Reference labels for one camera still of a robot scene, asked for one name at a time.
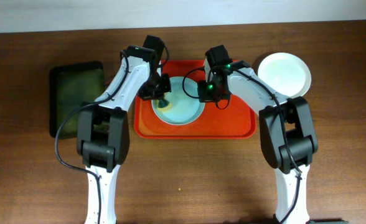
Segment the yellow green sponge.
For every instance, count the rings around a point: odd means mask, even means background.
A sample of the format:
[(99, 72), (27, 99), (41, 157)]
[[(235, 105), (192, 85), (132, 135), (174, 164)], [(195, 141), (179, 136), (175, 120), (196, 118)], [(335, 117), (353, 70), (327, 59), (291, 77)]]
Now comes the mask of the yellow green sponge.
[(168, 100), (166, 99), (160, 99), (160, 100), (157, 100), (157, 103), (156, 103), (156, 109), (160, 112), (165, 112), (165, 111), (168, 111), (170, 110), (171, 108), (173, 107), (173, 104), (170, 103)]

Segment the light blue plate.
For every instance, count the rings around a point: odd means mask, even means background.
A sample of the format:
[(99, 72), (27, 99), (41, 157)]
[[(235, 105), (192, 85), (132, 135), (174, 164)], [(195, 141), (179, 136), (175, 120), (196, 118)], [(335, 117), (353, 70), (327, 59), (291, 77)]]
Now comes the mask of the light blue plate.
[(194, 122), (204, 111), (205, 103), (201, 103), (198, 99), (191, 98), (185, 94), (185, 91), (192, 95), (198, 96), (197, 83), (190, 78), (182, 81), (184, 77), (172, 77), (171, 92), (165, 94), (165, 99), (173, 104), (173, 107), (165, 112), (156, 109), (157, 100), (151, 101), (152, 110), (155, 115), (163, 122), (175, 126), (182, 126)]

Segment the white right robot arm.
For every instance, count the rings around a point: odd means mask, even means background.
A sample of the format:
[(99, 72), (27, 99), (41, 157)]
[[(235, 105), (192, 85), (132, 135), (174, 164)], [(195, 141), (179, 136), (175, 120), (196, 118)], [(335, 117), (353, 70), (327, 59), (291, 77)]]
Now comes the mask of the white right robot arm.
[(307, 176), (318, 150), (307, 101), (292, 98), (261, 80), (245, 61), (233, 61), (223, 45), (205, 53), (206, 79), (198, 82), (201, 103), (244, 101), (257, 115), (261, 151), (276, 175), (278, 223), (310, 223), (307, 212)]

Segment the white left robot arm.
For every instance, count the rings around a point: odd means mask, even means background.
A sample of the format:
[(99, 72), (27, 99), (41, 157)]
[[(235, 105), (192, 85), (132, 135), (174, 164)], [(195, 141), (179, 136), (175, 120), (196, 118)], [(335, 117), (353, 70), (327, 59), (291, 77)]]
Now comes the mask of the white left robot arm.
[(136, 97), (163, 100), (171, 91), (162, 73), (161, 38), (148, 35), (143, 46), (130, 45), (121, 53), (121, 66), (94, 104), (78, 115), (77, 152), (88, 174), (86, 223), (116, 223), (118, 171), (129, 151), (128, 110)]

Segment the red plastic tray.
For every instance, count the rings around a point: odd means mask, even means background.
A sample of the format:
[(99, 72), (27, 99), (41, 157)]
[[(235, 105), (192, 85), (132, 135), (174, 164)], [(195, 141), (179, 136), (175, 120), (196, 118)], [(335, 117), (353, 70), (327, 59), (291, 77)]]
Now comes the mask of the red plastic tray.
[[(183, 77), (199, 68), (203, 60), (171, 60), (163, 72), (170, 78)], [(202, 71), (191, 73), (195, 81), (205, 79)], [(205, 103), (202, 114), (192, 123), (175, 126), (161, 121), (154, 113), (151, 101), (137, 97), (134, 107), (134, 129), (147, 139), (245, 139), (256, 131), (256, 114), (239, 97), (232, 95), (230, 102)]]

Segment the dark green tray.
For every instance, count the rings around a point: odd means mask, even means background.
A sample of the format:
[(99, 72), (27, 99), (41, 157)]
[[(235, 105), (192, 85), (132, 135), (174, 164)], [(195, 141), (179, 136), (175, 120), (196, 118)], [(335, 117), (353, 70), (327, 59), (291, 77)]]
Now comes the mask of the dark green tray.
[(49, 72), (49, 133), (54, 138), (62, 121), (105, 90), (103, 64), (99, 61), (54, 67)]

